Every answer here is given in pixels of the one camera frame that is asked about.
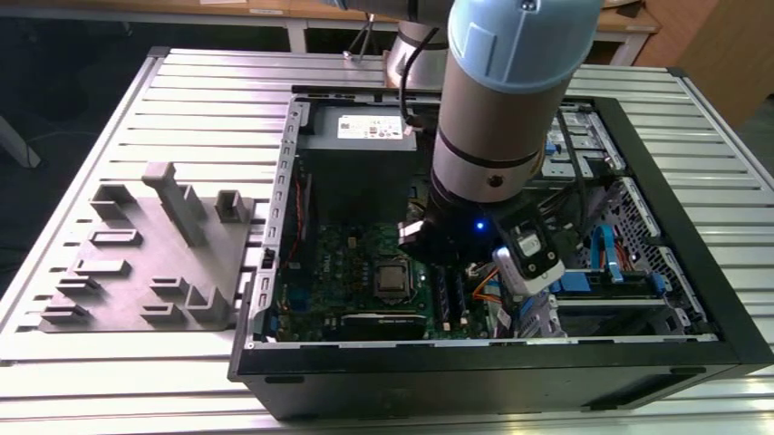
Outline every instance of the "blue cable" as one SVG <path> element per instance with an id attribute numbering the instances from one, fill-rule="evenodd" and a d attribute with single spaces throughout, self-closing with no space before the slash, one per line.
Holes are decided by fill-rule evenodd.
<path id="1" fill-rule="evenodd" d="M 617 254 L 615 253 L 615 236 L 612 234 L 612 227 L 609 225 L 601 224 L 593 228 L 593 233 L 591 233 L 591 248 L 589 248 L 589 261 L 591 267 L 597 267 L 600 263 L 600 239 L 601 246 L 604 248 L 604 261 L 607 263 L 607 269 L 612 275 L 613 283 L 623 283 L 624 276 L 620 274 L 620 266 L 617 265 Z"/>

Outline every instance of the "metal rail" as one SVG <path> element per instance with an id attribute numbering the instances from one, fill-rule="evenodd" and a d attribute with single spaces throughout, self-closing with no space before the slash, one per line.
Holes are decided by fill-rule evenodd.
<path id="1" fill-rule="evenodd" d="M 0 303 L 0 422 L 6 433 L 294 431 L 244 386 L 225 379 L 232 332 L 45 334 L 38 312 L 70 265 L 104 180 L 133 192 L 148 160 L 172 160 L 201 196 L 236 187 L 268 198 L 292 84 L 381 86 L 380 57 L 198 50 L 156 51 Z M 617 98 L 715 259 L 774 342 L 774 192 L 752 155 L 703 97 L 665 70 L 583 67 L 569 94 Z M 254 216 L 265 216 L 257 208 Z M 252 227 L 260 238 L 262 228 Z M 245 264 L 257 263 L 248 248 Z M 774 371 L 709 382 L 628 412 L 332 421 L 317 430 L 395 428 L 551 434 L 763 433 Z"/>

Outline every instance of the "power supply label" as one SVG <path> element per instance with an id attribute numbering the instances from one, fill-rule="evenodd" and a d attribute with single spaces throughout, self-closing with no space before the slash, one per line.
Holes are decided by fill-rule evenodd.
<path id="1" fill-rule="evenodd" d="M 338 139 L 403 139 L 399 116 L 342 115 L 338 118 Z"/>

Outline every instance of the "dark floor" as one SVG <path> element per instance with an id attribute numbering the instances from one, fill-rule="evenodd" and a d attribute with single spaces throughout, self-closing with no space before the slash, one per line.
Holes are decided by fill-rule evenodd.
<path id="1" fill-rule="evenodd" d="M 309 31 L 309 51 L 340 53 L 354 34 Z M 377 34 L 368 50 L 391 38 Z M 44 160 L 22 169 L 0 151 L 0 294 L 153 45 L 288 51 L 278 28 L 132 24 L 126 33 L 117 23 L 0 19 L 0 113 Z M 772 100 L 741 138 L 774 172 Z"/>
<path id="2" fill-rule="evenodd" d="M 774 174 L 774 97 L 763 101 L 754 117 L 739 129 L 739 136 L 768 173 Z"/>

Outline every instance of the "table leg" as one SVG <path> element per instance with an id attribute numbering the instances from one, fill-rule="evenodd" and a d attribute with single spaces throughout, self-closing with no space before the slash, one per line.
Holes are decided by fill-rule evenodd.
<path id="1" fill-rule="evenodd" d="M 631 66 L 637 59 L 639 51 L 648 40 L 648 36 L 649 34 L 628 34 L 620 47 L 617 47 L 609 65 Z"/>
<path id="2" fill-rule="evenodd" d="M 10 157 L 24 168 L 34 168 L 40 163 L 40 157 L 16 133 L 5 118 L 0 116 L 0 147 L 8 151 Z"/>
<path id="3" fill-rule="evenodd" d="M 289 50 L 293 53 L 305 53 L 305 20 L 288 18 L 285 28 L 288 29 Z"/>

